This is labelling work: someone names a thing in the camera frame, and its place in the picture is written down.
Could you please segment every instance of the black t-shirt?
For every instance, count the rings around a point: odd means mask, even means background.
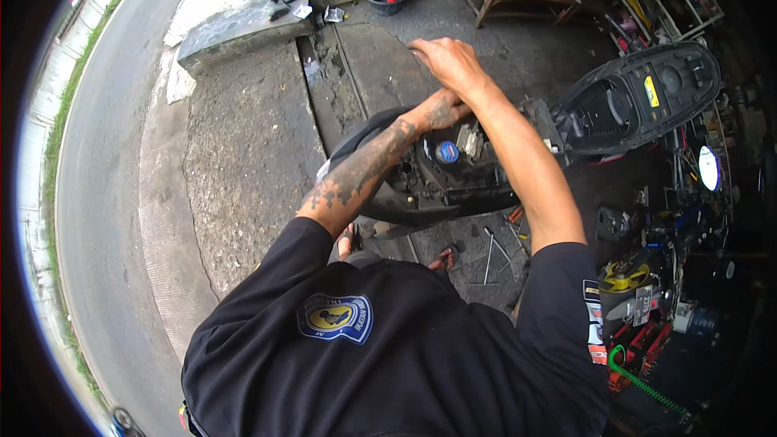
[[[332,239],[291,220],[192,336],[182,384],[210,437],[599,435],[606,353],[594,260],[531,260],[516,327],[422,265],[327,266]]]

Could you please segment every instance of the road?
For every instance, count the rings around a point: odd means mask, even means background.
[[[138,153],[162,38],[180,0],[125,0],[84,72],[62,142],[60,268],[72,322],[111,403],[147,435],[189,435],[180,363],[161,325],[138,230]]]

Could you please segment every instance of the air hose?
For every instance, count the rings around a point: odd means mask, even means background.
[[[656,399],[658,403],[661,403],[666,408],[672,410],[673,412],[679,413],[684,420],[689,420],[691,418],[691,412],[685,410],[685,408],[681,407],[680,405],[674,403],[673,401],[666,398],[661,393],[658,393],[653,388],[650,388],[648,384],[637,378],[635,375],[631,374],[628,370],[624,369],[623,367],[619,366],[615,361],[615,356],[618,352],[623,352],[623,358],[626,358],[626,349],[623,348],[622,345],[615,346],[611,351],[610,354],[607,356],[607,366],[610,367],[610,369],[617,374],[623,376],[628,381],[634,384],[637,388],[642,390],[643,392],[647,393],[648,395],[652,396]]]

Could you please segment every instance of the grass strip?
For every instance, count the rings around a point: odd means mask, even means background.
[[[107,401],[105,396],[100,391],[100,387],[92,375],[92,371],[89,369],[89,365],[86,364],[86,358],[79,346],[79,340],[76,338],[73,331],[73,327],[67,320],[70,310],[65,303],[64,291],[62,288],[62,278],[59,273],[59,262],[57,259],[57,240],[54,232],[53,225],[53,204],[54,197],[56,196],[56,183],[57,183],[57,162],[59,161],[59,151],[62,147],[62,133],[64,132],[64,123],[68,118],[68,112],[70,112],[70,106],[73,102],[73,96],[75,90],[79,86],[81,81],[81,75],[84,73],[84,67],[86,61],[89,59],[89,55],[92,54],[92,50],[97,43],[97,39],[100,37],[100,33],[108,23],[110,16],[116,10],[116,7],[122,0],[111,0],[111,2],[105,7],[105,11],[102,13],[100,22],[97,23],[95,28],[89,34],[89,40],[86,42],[81,57],[75,61],[75,67],[68,80],[68,85],[64,88],[62,93],[62,102],[59,105],[59,111],[53,119],[53,127],[49,132],[48,141],[46,142],[46,150],[44,152],[44,186],[43,186],[43,208],[44,218],[46,220],[46,242],[48,246],[49,260],[51,261],[51,271],[53,275],[54,286],[57,288],[56,292],[59,296],[59,304],[62,308],[62,314],[59,314],[61,323],[64,328],[64,341],[72,347],[76,354],[76,369],[86,380],[86,384],[92,392],[92,395],[103,405],[107,407]]]

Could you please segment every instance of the person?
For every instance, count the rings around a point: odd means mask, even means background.
[[[443,88],[328,173],[183,362],[203,435],[599,435],[606,352],[594,260],[561,169],[471,46],[417,39]],[[474,112],[531,228],[516,325],[407,261],[326,265],[403,151]]]

